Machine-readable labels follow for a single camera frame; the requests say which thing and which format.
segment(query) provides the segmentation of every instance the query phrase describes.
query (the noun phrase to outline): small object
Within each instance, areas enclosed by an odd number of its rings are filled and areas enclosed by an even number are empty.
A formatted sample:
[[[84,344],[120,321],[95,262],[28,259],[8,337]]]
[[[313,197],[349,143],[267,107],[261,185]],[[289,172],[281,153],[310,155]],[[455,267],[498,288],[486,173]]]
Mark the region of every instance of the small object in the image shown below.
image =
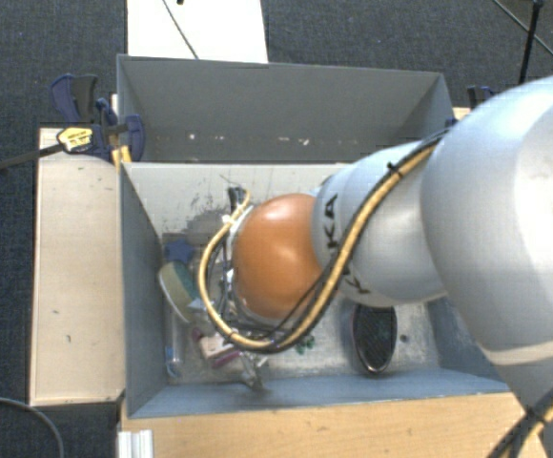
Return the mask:
[[[211,368],[217,370],[222,366],[225,366],[226,364],[231,363],[234,360],[237,360],[238,358],[240,358],[240,351],[238,350],[232,351],[223,356],[213,359],[213,361],[211,362]]]
[[[213,360],[237,351],[231,343],[226,343],[223,336],[215,333],[213,336],[203,336],[198,340],[200,351],[205,360]]]
[[[171,261],[162,266],[158,280],[174,313],[184,323],[190,323],[194,314],[188,304],[199,298],[190,270],[180,261]]]
[[[353,345],[366,371],[378,375],[389,365],[398,337],[393,307],[357,305],[352,316]]]
[[[166,261],[181,261],[188,264],[194,256],[194,247],[184,239],[167,242],[164,245],[164,258]]]

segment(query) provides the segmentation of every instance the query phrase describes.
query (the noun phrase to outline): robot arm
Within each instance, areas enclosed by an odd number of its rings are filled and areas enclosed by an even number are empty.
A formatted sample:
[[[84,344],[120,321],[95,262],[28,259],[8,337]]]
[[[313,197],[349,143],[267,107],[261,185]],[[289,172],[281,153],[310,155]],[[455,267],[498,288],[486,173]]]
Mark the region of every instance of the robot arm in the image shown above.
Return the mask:
[[[316,198],[247,213],[233,249],[233,284],[250,317],[297,321],[280,339],[249,338],[214,318],[233,343],[290,347],[336,289],[371,306],[447,294],[505,382],[534,406],[553,388],[553,76],[497,95],[446,135],[349,165]],[[276,301],[269,276],[286,262],[305,266],[290,279],[312,289]],[[543,438],[553,456],[553,423]]]

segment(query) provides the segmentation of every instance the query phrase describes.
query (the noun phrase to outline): gray bin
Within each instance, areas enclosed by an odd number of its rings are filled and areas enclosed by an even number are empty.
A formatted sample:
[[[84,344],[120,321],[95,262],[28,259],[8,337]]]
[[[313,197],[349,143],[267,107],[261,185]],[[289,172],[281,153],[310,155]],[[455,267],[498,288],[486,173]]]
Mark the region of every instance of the gray bin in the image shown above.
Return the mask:
[[[452,109],[438,73],[126,55],[117,64],[120,116],[141,114],[147,131],[143,162],[124,165],[120,181],[132,418],[507,389],[447,301],[397,309],[405,338],[378,378],[347,363],[334,331],[342,308],[336,302],[316,329],[317,347],[303,357],[274,357],[263,391],[202,371],[171,385],[156,278],[164,235],[183,232],[207,211],[226,212],[229,181],[243,183],[257,202],[308,190],[343,162],[442,129]]]

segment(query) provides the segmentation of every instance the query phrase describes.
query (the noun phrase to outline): blue clamp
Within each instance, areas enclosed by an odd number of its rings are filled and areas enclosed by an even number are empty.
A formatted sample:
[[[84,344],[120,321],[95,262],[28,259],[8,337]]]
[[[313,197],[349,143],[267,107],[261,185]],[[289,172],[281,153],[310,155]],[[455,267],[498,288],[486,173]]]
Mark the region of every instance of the blue clamp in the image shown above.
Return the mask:
[[[145,151],[145,128],[139,114],[127,115],[125,118],[128,128],[129,148],[133,161],[140,161]]]
[[[101,124],[114,126],[117,124],[117,115],[106,98],[96,100],[96,109],[101,114]]]
[[[140,161],[145,150],[145,128],[138,114],[128,115],[125,124],[118,125],[117,114],[105,98],[94,102],[94,87],[98,78],[88,74],[73,76],[63,74],[56,78],[50,87],[51,104],[68,124],[92,124],[92,144],[84,152],[111,161],[114,147],[109,143],[110,135],[127,133],[127,142],[133,161]],[[94,108],[100,114],[99,124],[94,124]]]
[[[93,74],[73,76],[63,74],[50,86],[51,104],[69,124],[92,122],[94,87],[98,78]]]
[[[469,97],[469,107],[473,110],[485,101],[495,96],[495,92],[493,92],[490,87],[479,87],[477,85],[474,85],[471,87],[467,87],[467,95]]]

